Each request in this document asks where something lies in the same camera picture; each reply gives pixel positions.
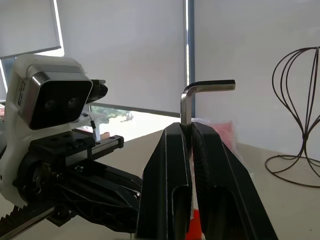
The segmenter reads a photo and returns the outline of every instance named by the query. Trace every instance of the wire sculpture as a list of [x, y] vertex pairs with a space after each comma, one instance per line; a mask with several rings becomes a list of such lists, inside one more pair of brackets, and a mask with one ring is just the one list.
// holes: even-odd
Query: wire sculpture
[[[307, 51], [314, 51], [314, 58], [313, 58], [313, 65], [312, 65], [312, 71], [311, 71], [311, 78], [310, 78], [310, 83], [309, 83], [309, 88], [308, 88], [308, 96], [307, 96], [307, 107], [306, 107], [306, 113], [305, 113], [305, 122], [303, 124], [301, 118], [298, 115], [297, 109], [293, 103], [292, 97], [289, 93], [288, 89], [288, 77], [289, 77], [289, 72], [290, 69], [295, 62], [295, 60], [303, 53], [306, 53]], [[280, 78], [280, 94], [276, 91], [275, 87], [275, 74], [277, 69], [279, 68], [281, 63], [285, 63], [284, 68], [282, 69], [281, 72], [281, 78]], [[314, 174], [316, 174], [320, 178], [320, 174], [316, 171], [315, 168], [320, 167], [320, 162], [316, 159], [308, 157], [308, 152], [307, 152], [307, 142], [309, 135], [311, 131], [316, 127], [316, 125], [320, 122], [320, 115], [318, 115], [313, 123], [311, 123], [311, 116], [313, 112], [313, 107], [314, 107], [314, 101], [315, 101], [315, 93], [316, 93], [316, 84], [317, 84], [317, 77], [318, 77], [318, 64], [319, 64], [319, 47], [306, 47], [306, 48], [301, 48], [298, 50], [295, 50], [288, 55], [286, 55], [284, 58], [280, 60], [280, 62], [276, 65], [273, 74], [272, 74], [272, 88], [273, 92], [276, 95], [276, 97], [279, 99], [279, 101], [285, 106], [285, 108], [291, 113], [293, 116], [294, 120], [297, 122], [301, 133], [302, 133], [302, 145], [299, 153], [297, 155], [276, 155], [268, 158], [264, 165], [265, 168], [274, 176], [276, 176], [279, 179], [282, 179], [286, 182], [293, 183], [296, 185], [300, 186], [305, 186], [305, 187], [311, 187], [311, 188], [320, 188], [320, 185], [311, 185], [311, 184], [304, 184], [300, 183], [297, 181], [293, 181], [290, 179], [287, 179], [283, 176], [280, 176], [279, 174], [291, 169], [298, 161], [301, 160], [306, 160]], [[271, 160], [281, 158], [284, 160], [292, 161], [292, 164], [290, 166], [285, 167], [282, 170], [278, 171], [271, 171], [268, 163]]]

